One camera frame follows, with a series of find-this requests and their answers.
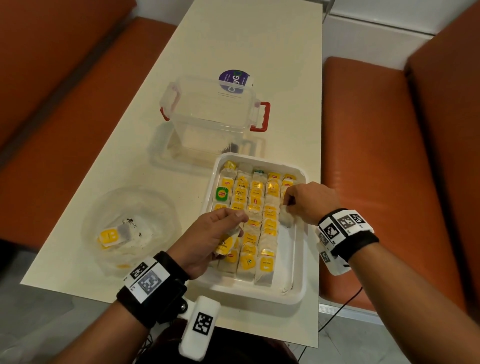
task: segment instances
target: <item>person's left hand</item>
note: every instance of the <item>person's left hand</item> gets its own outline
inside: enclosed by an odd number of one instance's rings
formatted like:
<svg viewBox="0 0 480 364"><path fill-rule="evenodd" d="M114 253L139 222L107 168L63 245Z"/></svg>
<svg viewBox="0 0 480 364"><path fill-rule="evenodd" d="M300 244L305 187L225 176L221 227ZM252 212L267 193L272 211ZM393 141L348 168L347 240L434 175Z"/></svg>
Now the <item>person's left hand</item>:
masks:
<svg viewBox="0 0 480 364"><path fill-rule="evenodd" d="M220 238L236 228L241 222L247 222L248 216L243 210L221 208L200 217L167 250L167 254L180 267L196 279L205 273L208 264L214 258L213 251L220 243Z"/></svg>

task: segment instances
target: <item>floor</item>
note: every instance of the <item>floor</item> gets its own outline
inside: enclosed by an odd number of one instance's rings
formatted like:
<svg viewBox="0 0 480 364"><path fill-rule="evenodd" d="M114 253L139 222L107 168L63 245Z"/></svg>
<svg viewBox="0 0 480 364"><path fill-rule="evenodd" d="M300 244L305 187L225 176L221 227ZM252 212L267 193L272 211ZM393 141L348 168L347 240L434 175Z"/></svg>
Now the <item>floor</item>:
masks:
<svg viewBox="0 0 480 364"><path fill-rule="evenodd" d="M107 307L106 303L20 285L35 254L19 251L0 276L0 363L47 363ZM319 328L331 315L319 315ZM161 328L155 327L153 336ZM297 358L304 347L288 344ZM335 317L301 364L407 364L381 325Z"/></svg>

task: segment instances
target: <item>table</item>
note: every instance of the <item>table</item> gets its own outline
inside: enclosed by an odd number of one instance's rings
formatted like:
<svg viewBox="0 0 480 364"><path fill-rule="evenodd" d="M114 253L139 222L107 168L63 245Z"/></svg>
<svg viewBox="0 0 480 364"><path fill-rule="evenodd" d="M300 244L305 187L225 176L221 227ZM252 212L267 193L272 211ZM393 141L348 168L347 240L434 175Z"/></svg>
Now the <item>table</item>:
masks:
<svg viewBox="0 0 480 364"><path fill-rule="evenodd" d="M265 133L254 133L258 157L303 168L320 181L322 7L303 0L195 0L85 176L22 284L112 302L121 280L106 277L82 246L80 228L92 203L115 188L141 184L167 192L182 230L198 217L208 184L205 168L158 163L166 122L159 100L181 74L217 79L240 69L257 97L271 103ZM317 347L319 256L309 232L307 292L286 306L190 286L221 302L217 325Z"/></svg>

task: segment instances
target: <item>person's right arm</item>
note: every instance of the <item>person's right arm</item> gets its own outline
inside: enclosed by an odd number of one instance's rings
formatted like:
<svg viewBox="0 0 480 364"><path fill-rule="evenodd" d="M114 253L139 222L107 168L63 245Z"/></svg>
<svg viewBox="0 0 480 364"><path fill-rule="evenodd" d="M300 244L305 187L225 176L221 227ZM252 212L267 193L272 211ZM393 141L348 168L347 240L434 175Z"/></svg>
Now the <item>person's right arm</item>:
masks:
<svg viewBox="0 0 480 364"><path fill-rule="evenodd" d="M342 207L334 190L315 182L289 187L288 202L287 211L312 225ZM412 363L480 363L480 328L403 261L372 243L348 263Z"/></svg>

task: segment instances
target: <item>person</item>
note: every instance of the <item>person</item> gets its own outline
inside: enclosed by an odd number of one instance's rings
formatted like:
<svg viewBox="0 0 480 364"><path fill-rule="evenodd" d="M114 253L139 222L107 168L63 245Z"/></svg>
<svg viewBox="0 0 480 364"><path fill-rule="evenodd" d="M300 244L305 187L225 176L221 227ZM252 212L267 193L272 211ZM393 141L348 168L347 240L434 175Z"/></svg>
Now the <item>person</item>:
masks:
<svg viewBox="0 0 480 364"><path fill-rule="evenodd" d="M289 201L293 204L287 210L312 225L342 207L334 190L315 182L289 187L284 204ZM206 271L221 236L247 220L243 211L227 208L203 214L167 254L195 279ZM381 243L360 248L348 264L385 327L412 363L480 363L480 329L475 322ZM167 329L170 336L165 338L162 333L160 342L138 363L190 362L178 354L183 328L177 327L176 335L173 326ZM115 301L53 363L132 363L148 334L149 329ZM222 345L215 345L217 340ZM249 345L238 345L239 342ZM260 363L265 355L275 363L296 363L281 342L215 328L204 362Z"/></svg>

